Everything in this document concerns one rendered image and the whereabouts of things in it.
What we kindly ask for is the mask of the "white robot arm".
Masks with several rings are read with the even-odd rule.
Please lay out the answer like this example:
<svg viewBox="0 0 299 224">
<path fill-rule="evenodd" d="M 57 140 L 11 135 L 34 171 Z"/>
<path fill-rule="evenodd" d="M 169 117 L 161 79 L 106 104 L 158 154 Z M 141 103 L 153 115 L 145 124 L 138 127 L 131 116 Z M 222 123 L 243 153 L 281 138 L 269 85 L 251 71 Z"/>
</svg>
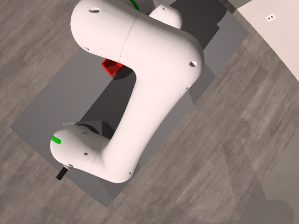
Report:
<svg viewBox="0 0 299 224">
<path fill-rule="evenodd" d="M 204 67 L 200 43 L 182 25 L 181 13 L 160 0 L 81 0 L 76 5 L 71 16 L 76 42 L 131 68 L 136 83 L 111 139 L 88 124 L 66 125 L 53 134 L 52 155 L 64 166 L 58 180 L 72 167 L 113 183 L 133 176 L 154 133 Z"/>
</svg>

